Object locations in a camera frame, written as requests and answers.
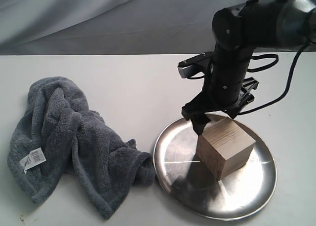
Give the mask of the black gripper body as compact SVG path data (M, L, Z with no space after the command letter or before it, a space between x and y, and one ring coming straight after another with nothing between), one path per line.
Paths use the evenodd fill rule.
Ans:
M236 111L236 116L254 101L250 94L258 82L245 78L252 58L253 47L240 47L232 51L215 45L210 75L204 75L202 91L182 107L188 113L209 113L222 110Z

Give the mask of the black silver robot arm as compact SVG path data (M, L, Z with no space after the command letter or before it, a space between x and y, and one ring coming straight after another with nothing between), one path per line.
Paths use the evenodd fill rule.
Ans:
M201 92L181 110L201 135L209 112L235 118L246 114L258 81L247 78L256 48L298 48L302 53L316 41L316 5L311 0L248 0L217 11L212 20L213 51L181 61L182 78L203 79Z

